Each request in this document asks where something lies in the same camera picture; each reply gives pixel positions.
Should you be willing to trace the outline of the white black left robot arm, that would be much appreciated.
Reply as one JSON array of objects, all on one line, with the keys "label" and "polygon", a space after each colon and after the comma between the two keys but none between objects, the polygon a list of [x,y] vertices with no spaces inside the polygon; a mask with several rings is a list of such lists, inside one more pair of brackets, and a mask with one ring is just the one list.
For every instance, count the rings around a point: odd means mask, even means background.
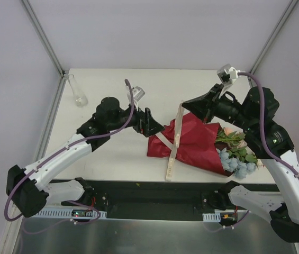
[{"label": "white black left robot arm", "polygon": [[87,181],[80,177],[62,183],[52,183],[52,180],[78,159],[105,144],[111,135],[125,128],[133,128],[146,138],[164,130],[152,117],[149,108],[141,110],[129,105],[123,110],[118,99],[106,97],[92,117],[77,129],[62,148],[24,168],[15,165],[9,169],[6,184],[8,200],[24,217],[36,215],[49,204],[76,202],[92,207],[94,192]]}]

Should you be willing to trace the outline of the cream ribbon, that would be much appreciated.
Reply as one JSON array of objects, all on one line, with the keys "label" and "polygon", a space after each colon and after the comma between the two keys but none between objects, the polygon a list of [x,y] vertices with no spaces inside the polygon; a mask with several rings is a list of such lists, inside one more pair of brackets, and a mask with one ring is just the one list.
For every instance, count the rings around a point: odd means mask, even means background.
[{"label": "cream ribbon", "polygon": [[180,145],[180,137],[182,132],[182,123],[183,123],[183,116],[184,116],[184,108],[182,107],[183,101],[181,101],[176,118],[175,118],[175,126],[174,126],[174,139],[173,142],[170,142],[162,133],[157,133],[156,137],[166,146],[168,147],[171,152],[168,159],[167,171],[165,181],[172,181],[173,172],[174,172],[174,163],[177,155],[177,150]]}]

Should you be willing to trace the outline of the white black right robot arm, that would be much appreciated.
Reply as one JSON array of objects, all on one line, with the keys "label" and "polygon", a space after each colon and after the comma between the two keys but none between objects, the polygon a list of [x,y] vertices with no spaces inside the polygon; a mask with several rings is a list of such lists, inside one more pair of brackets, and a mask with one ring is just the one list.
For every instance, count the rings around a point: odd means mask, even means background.
[{"label": "white black right robot arm", "polygon": [[222,208],[243,207],[270,223],[273,231],[284,241],[299,243],[299,164],[287,131],[273,117],[279,108],[269,88],[249,89],[243,103],[223,85],[182,103],[182,107],[203,122],[214,117],[241,128],[245,142],[276,183],[283,200],[261,196],[230,181],[222,187],[218,203]]}]

